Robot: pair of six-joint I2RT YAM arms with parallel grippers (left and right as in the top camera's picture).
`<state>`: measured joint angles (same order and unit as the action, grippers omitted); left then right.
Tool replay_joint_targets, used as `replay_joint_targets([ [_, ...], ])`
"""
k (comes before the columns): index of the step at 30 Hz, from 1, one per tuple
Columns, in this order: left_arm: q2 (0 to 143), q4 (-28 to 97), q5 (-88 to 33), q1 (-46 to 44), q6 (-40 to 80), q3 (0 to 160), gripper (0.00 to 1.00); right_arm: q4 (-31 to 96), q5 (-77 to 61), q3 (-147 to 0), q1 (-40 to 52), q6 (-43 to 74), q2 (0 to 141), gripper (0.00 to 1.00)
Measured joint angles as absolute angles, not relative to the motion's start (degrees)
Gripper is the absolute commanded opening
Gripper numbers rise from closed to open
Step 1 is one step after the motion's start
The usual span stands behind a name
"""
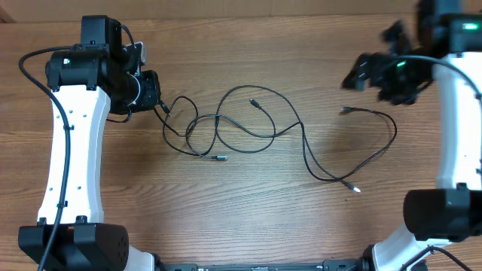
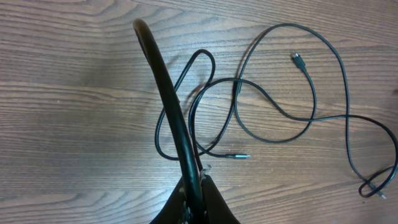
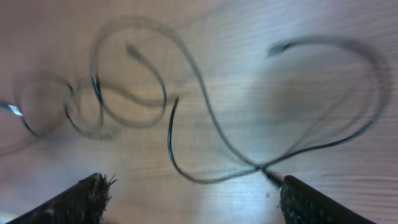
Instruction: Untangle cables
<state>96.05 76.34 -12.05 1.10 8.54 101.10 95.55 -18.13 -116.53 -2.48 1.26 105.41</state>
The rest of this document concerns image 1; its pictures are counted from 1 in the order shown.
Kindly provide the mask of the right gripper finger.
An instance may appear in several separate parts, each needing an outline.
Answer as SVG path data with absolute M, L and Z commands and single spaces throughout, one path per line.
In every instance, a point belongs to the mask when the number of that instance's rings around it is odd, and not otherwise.
M 382 40 L 389 46 L 389 53 L 392 55 L 403 55 L 412 50 L 410 38 L 401 20 L 395 21 L 382 32 Z
M 345 90 L 363 91 L 365 81 L 371 77 L 371 55 L 361 54 L 354 63 L 354 66 L 343 79 L 340 87 Z

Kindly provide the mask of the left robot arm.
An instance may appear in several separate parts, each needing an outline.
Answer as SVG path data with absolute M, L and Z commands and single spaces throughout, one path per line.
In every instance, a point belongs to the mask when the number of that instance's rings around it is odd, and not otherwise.
M 85 16 L 81 40 L 52 47 L 42 90 L 53 106 L 47 187 L 37 223 L 19 229 L 20 249 L 41 270 L 161 270 L 160 258 L 130 244 L 127 229 L 107 224 L 100 169 L 107 122 L 126 123 L 161 103 L 157 73 L 144 70 L 143 43 L 105 15 Z

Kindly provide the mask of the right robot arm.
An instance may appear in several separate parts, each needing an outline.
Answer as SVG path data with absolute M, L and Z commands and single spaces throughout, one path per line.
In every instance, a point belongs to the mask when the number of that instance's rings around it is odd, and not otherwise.
M 411 105 L 438 85 L 441 160 L 433 189 L 404 198 L 403 224 L 358 260 L 326 260 L 325 270 L 424 270 L 425 258 L 481 234 L 481 16 L 460 1 L 417 5 L 418 47 L 401 22 L 383 32 L 388 53 L 363 53 L 341 86 L 379 89 L 378 98 Z

